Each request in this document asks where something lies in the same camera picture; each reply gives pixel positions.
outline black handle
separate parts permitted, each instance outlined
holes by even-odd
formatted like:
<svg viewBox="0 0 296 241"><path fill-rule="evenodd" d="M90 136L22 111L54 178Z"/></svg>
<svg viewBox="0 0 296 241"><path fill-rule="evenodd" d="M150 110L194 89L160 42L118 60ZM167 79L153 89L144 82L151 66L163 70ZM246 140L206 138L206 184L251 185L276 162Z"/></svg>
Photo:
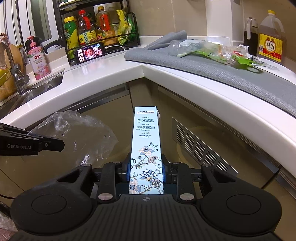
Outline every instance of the black handle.
<svg viewBox="0 0 296 241"><path fill-rule="evenodd" d="M43 47L44 52L46 54L48 54L47 49L50 48L50 47L52 47L52 46L55 46L55 45L61 45L63 47L63 41L62 41L62 39L59 38L59 39L54 40L54 41L50 42L49 44L45 45Z"/></svg>

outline white countertop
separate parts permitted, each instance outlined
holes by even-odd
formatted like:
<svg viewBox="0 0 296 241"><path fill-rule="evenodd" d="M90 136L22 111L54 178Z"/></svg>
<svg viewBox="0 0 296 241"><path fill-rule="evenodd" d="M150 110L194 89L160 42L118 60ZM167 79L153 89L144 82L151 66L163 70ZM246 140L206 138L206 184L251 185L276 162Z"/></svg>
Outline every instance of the white countertop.
<svg viewBox="0 0 296 241"><path fill-rule="evenodd" d="M275 158L296 177L296 118L246 92L194 74L104 56L70 70L67 58L51 64L65 68L62 83L22 105L1 122L25 128L100 91L146 77L209 111Z"/></svg>

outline clear plastic bag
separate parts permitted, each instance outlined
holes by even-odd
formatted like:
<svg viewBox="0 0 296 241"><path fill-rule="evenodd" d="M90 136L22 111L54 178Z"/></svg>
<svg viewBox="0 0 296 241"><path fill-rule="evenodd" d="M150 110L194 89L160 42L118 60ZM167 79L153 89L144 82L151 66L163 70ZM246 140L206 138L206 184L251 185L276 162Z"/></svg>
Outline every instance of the clear plastic bag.
<svg viewBox="0 0 296 241"><path fill-rule="evenodd" d="M75 160L75 166L104 163L118 142L107 125L91 116L71 110L54 113L29 134L63 140L65 148L62 152L57 152L56 156L61 161Z"/></svg>
<svg viewBox="0 0 296 241"><path fill-rule="evenodd" d="M202 40L173 40L168 46L168 54L184 57L188 54L206 56L223 64L232 63L235 56L247 58L248 52L244 46L223 46L218 43Z"/></svg>
<svg viewBox="0 0 296 241"><path fill-rule="evenodd" d="M0 229L17 232L17 228L15 227L15 223L12 221L12 219L8 218L1 212L0 212Z"/></svg>

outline yellow bottle cap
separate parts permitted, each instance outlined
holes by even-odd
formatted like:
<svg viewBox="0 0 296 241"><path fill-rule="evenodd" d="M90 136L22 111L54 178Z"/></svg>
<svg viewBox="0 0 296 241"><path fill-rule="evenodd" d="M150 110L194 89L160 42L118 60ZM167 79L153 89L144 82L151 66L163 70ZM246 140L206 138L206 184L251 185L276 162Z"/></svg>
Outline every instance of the yellow bottle cap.
<svg viewBox="0 0 296 241"><path fill-rule="evenodd" d="M271 14L276 14L276 12L275 11L272 11L272 10L268 10L268 13L271 13Z"/></svg>
<svg viewBox="0 0 296 241"><path fill-rule="evenodd" d="M70 22L70 21L74 21L74 17L73 16L65 18L65 23L66 22Z"/></svg>

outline light blue box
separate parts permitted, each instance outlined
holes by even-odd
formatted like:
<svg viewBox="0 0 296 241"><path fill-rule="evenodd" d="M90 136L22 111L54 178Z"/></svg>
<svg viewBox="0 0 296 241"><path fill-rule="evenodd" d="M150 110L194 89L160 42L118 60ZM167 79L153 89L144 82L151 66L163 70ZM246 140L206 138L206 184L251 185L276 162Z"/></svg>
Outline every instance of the light blue box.
<svg viewBox="0 0 296 241"><path fill-rule="evenodd" d="M163 194L163 171L156 107L136 107L129 194Z"/></svg>

